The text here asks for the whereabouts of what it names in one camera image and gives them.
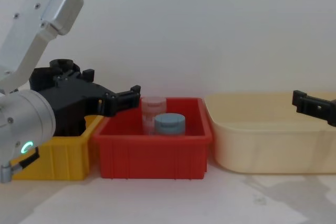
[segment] green indicator light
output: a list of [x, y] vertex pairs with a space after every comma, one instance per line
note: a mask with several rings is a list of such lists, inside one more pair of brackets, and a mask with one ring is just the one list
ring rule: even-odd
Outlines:
[[25, 145], [21, 149], [21, 153], [22, 154], [27, 153], [33, 146], [34, 146], [34, 143], [32, 141], [25, 143]]

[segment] plastic container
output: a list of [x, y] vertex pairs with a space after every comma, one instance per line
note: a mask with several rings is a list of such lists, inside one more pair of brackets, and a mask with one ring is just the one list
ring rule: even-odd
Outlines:
[[214, 94], [205, 103], [214, 157], [222, 167], [257, 174], [336, 173], [336, 127], [296, 113], [292, 92]]
[[141, 108], [104, 119], [93, 134], [101, 177], [202, 179], [212, 141], [203, 101], [167, 98], [167, 111], [185, 116], [185, 135], [145, 135]]
[[164, 97], [144, 97], [141, 99], [143, 131], [147, 135], [154, 134], [154, 118], [166, 113], [167, 104]]
[[155, 117], [155, 134], [183, 135], [185, 116], [176, 113], [160, 114]]
[[[87, 129], [82, 136], [53, 137], [39, 146], [40, 158], [14, 175], [14, 179], [83, 180], [97, 161], [97, 147], [90, 141], [91, 134], [103, 119], [102, 116], [87, 116]], [[16, 164], [31, 155], [31, 151], [12, 161]]]

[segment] white wall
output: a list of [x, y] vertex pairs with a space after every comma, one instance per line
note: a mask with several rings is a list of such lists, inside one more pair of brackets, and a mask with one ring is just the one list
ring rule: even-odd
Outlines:
[[[23, 0], [0, 0], [0, 43]], [[71, 58], [114, 91], [335, 90], [335, 0], [85, 0], [40, 66]]]

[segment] red bin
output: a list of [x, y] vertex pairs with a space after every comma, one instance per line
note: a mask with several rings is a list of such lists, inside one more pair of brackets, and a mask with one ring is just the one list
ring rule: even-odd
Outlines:
[[186, 118], [185, 135], [145, 135], [141, 107], [106, 118], [93, 134], [102, 178], [202, 179], [212, 134], [199, 98], [167, 98], [167, 113]]

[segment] blue cap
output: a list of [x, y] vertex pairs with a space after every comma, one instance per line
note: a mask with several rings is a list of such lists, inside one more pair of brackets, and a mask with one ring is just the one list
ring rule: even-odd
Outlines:
[[166, 113], [155, 117], [155, 133], [178, 135], [185, 133], [185, 117], [181, 114]]

